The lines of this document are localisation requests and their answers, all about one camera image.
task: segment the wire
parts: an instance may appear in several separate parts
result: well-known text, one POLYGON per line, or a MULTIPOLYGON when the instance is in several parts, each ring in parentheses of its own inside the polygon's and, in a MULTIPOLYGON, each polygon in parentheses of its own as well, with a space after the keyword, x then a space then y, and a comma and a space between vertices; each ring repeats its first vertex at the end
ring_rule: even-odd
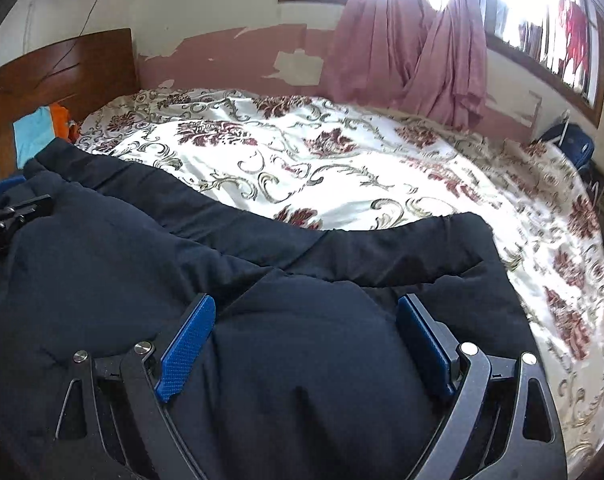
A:
POLYGON ((76 44, 77 44, 77 42, 79 41, 80 37, 81 37, 81 36, 84 34, 84 30, 86 29, 86 25, 89 23, 89 20, 91 19, 91 14, 93 13, 93 9, 95 9, 95 6, 98 4, 98 1, 99 1, 99 0, 95 0, 95 1, 93 2, 93 5, 92 5, 92 7, 91 7, 91 10, 89 10, 89 14, 88 14, 88 16, 86 17, 86 21, 84 22, 84 25, 82 26, 82 30, 80 31, 80 35, 79 35, 79 36, 76 38, 76 40, 73 42, 73 45, 71 45, 71 48, 70 48, 70 49, 69 49, 69 50, 66 52, 66 54, 64 54, 64 56, 62 56, 62 57, 60 58, 60 60, 59 60, 57 63, 55 63, 55 65, 53 65, 53 67, 51 68, 51 70, 49 70, 49 71, 48 71, 48 72, 47 72, 47 73, 46 73, 46 74, 45 74, 45 75, 42 77, 42 79, 40 79, 40 80, 38 81, 37 85, 35 85, 35 86, 33 87, 33 90, 31 90, 32 92, 33 92, 33 91, 35 91, 35 90, 37 90, 37 89, 38 89, 38 87, 39 87, 39 86, 40 86, 42 83, 44 83, 44 82, 45 82, 45 81, 46 81, 46 80, 47 80, 47 79, 48 79, 48 78, 49 78, 49 77, 50 77, 50 76, 53 74, 53 71, 54 71, 54 70, 55 70, 55 69, 58 67, 58 65, 59 65, 60 63, 62 63, 62 62, 63 62, 63 61, 66 59, 66 56, 68 56, 68 55, 71 53, 71 51, 72 51, 72 50, 73 50, 73 49, 76 47, 76 44))

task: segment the wooden headboard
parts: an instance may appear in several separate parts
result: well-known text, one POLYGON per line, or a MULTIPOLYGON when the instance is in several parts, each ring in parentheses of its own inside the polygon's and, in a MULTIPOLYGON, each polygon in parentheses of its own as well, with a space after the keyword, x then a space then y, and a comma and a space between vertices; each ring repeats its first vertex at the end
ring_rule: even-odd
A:
POLYGON ((15 170, 13 123, 54 102, 82 121, 140 89, 128 28, 87 34, 29 52, 0 67, 0 178, 15 170))

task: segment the bedsheet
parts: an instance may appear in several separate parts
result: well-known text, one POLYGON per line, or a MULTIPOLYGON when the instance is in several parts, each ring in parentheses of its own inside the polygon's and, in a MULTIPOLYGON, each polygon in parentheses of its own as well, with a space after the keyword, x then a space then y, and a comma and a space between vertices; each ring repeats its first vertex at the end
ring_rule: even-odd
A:
POLYGON ((554 146, 491 144, 416 116, 234 90, 119 98, 84 121, 77 145, 307 229, 480 215, 543 355, 570 478, 604 442, 602 236, 581 180, 554 146))

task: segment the pink curtain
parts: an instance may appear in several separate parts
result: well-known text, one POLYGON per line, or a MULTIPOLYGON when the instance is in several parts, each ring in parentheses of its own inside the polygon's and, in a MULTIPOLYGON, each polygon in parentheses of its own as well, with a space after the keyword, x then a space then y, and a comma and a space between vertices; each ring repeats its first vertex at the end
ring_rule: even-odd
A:
POLYGON ((394 108, 458 130, 482 116, 486 38, 478 0, 349 0, 324 62, 320 95, 394 108))

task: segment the orange cloth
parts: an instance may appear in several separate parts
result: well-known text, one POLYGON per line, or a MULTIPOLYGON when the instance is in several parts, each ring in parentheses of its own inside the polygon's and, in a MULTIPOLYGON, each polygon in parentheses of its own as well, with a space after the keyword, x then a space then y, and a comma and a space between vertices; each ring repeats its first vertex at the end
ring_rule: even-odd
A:
POLYGON ((68 140, 71 141, 72 144, 75 144, 77 139, 80 137, 80 128, 73 121, 70 121, 68 126, 68 140))
POLYGON ((53 103, 48 106, 48 110, 51 113, 51 121, 53 122, 53 131, 56 137, 60 137, 60 139, 69 140, 69 113, 66 108, 59 105, 58 103, 53 103))

